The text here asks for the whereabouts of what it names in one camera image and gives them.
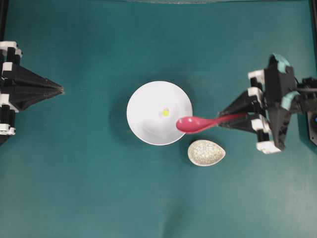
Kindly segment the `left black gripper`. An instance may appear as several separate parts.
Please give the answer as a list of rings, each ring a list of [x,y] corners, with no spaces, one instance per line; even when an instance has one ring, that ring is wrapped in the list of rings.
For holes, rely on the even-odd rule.
[[[15,135],[16,113],[63,94],[61,85],[20,66],[23,53],[15,41],[0,42],[0,135]],[[31,86],[10,86],[17,84]]]

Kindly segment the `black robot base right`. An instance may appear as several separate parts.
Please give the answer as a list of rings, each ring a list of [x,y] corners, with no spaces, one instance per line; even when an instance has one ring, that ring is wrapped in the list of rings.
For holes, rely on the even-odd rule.
[[[310,111],[299,117],[300,139],[309,146],[317,147],[317,112]]]

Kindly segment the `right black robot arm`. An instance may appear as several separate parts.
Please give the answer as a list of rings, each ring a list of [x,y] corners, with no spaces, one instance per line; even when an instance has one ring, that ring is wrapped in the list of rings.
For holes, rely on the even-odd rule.
[[[289,61],[278,54],[270,56],[266,68],[249,72],[248,78],[251,86],[218,114],[239,117],[219,126],[255,133],[256,147],[265,154],[281,152],[291,116],[317,110],[317,80],[298,82]]]

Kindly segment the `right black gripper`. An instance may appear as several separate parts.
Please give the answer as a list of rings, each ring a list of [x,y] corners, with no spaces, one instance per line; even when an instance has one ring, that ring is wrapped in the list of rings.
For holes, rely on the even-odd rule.
[[[251,87],[218,113],[226,116],[255,113],[220,123],[218,126],[257,133],[256,148],[273,154],[285,149],[285,137],[291,117],[291,104],[297,93],[294,70],[289,61],[276,53],[268,66],[248,73]]]

